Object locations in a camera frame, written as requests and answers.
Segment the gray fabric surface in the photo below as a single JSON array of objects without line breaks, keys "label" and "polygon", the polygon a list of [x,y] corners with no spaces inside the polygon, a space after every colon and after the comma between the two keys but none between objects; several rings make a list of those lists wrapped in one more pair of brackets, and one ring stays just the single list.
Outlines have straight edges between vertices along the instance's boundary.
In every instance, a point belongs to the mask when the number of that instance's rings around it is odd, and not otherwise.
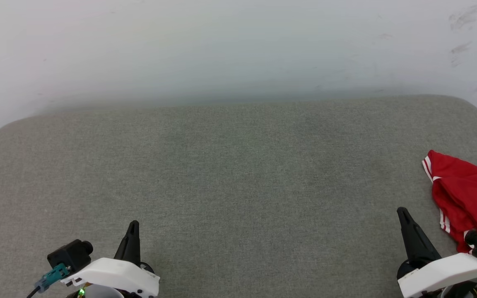
[{"label": "gray fabric surface", "polygon": [[76,238],[113,257],[133,219],[162,298],[400,297],[397,207],[455,252],[430,149],[477,164],[477,109],[407,96],[15,122],[0,130],[0,297],[25,297]]}]

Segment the cable connector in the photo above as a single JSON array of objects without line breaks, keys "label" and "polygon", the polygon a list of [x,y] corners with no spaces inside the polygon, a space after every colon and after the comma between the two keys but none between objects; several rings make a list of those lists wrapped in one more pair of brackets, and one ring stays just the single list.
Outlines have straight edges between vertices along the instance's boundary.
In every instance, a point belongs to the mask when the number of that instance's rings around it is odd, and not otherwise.
[{"label": "cable connector", "polygon": [[45,292],[52,284],[68,276],[69,270],[64,264],[56,265],[51,271],[46,273],[39,281],[36,281],[34,287],[40,287],[38,293]]}]

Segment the wall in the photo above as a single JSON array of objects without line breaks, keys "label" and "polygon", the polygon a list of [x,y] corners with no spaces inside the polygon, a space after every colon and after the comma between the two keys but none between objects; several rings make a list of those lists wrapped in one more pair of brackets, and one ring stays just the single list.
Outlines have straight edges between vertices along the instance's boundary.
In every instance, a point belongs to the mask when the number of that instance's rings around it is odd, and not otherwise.
[{"label": "wall", "polygon": [[0,127],[83,107],[414,93],[477,106],[477,0],[0,0]]}]

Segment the red garment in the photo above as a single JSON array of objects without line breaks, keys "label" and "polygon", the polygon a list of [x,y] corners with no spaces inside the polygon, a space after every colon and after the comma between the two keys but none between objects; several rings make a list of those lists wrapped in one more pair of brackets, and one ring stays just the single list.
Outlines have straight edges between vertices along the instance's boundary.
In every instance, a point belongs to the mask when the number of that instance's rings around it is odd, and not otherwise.
[{"label": "red garment", "polygon": [[469,252],[466,232],[477,229],[477,166],[433,150],[422,161],[432,180],[432,196],[441,210],[441,228]]}]

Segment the red cloth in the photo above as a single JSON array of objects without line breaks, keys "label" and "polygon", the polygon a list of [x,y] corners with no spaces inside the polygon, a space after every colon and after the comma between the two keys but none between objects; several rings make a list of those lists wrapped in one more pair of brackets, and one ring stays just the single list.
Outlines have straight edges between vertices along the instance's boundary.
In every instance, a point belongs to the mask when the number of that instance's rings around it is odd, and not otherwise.
[{"label": "red cloth", "polygon": [[441,228],[458,242],[458,252],[469,252],[464,236],[477,229],[477,166],[433,150],[422,165],[434,183],[432,196],[441,209]]}]

